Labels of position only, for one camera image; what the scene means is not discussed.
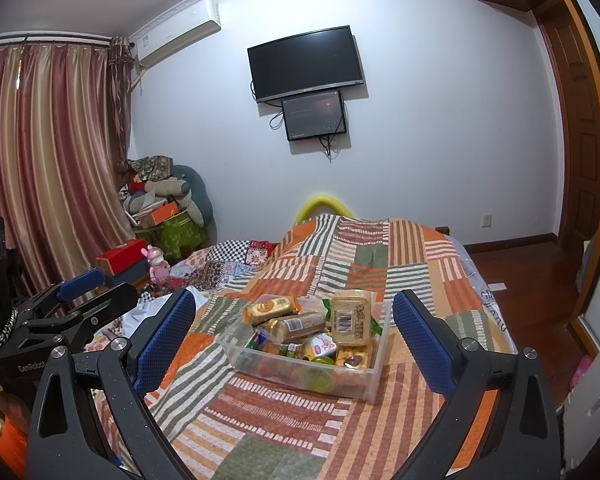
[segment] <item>clear plastic bin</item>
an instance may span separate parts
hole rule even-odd
[[[261,296],[255,303],[275,296]],[[299,298],[304,310],[324,308],[315,298]],[[253,327],[238,319],[221,335],[218,342],[222,345],[231,365],[239,372],[260,377],[267,381],[286,384],[301,390],[311,390],[337,397],[364,399],[373,403],[380,382],[382,362],[389,337],[391,315],[390,304],[375,303],[372,315],[382,326],[382,335],[375,339],[373,367],[364,369],[312,363],[300,359],[277,356],[258,350],[244,348],[242,345],[253,334]]]

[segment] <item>striped bedspread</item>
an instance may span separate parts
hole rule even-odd
[[[401,219],[318,216],[199,309],[160,389],[145,399],[197,478],[379,479],[402,465],[443,399],[427,388],[393,324],[374,405],[238,373],[216,342],[261,294],[325,297],[343,288],[375,290],[389,302],[411,288],[458,336],[512,350],[442,234]],[[102,394],[96,405],[114,452],[131,464]],[[468,465],[489,412],[484,402],[454,469]]]

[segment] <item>silver bolt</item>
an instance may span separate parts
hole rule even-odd
[[[51,357],[53,359],[58,359],[59,357],[62,357],[66,352],[66,346],[56,346],[52,351],[51,351]]]
[[[538,357],[538,352],[536,352],[535,348],[531,348],[531,346],[525,346],[522,353],[527,359],[536,359]]]
[[[126,346],[126,339],[123,337],[117,337],[111,342],[111,349],[122,350]]]
[[[462,348],[464,348],[468,352],[475,352],[478,348],[480,348],[480,343],[478,343],[472,337],[465,337],[464,339],[462,339],[461,343]]]

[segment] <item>blue gripper pad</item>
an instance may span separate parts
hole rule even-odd
[[[415,306],[415,302],[422,306],[420,310]],[[449,400],[456,390],[454,364],[429,325],[429,322],[435,322],[436,318],[427,311],[411,290],[395,295],[393,310],[394,322],[429,389]]]
[[[104,273],[100,269],[87,270],[84,274],[60,285],[58,292],[56,292],[56,299],[58,301],[75,300],[75,298],[103,284]]]
[[[129,368],[140,397],[158,389],[196,317],[196,300],[179,288],[155,315],[146,318],[131,336]]]

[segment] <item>black tv screen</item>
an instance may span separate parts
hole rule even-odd
[[[270,41],[247,52],[257,102],[363,82],[348,26]]]

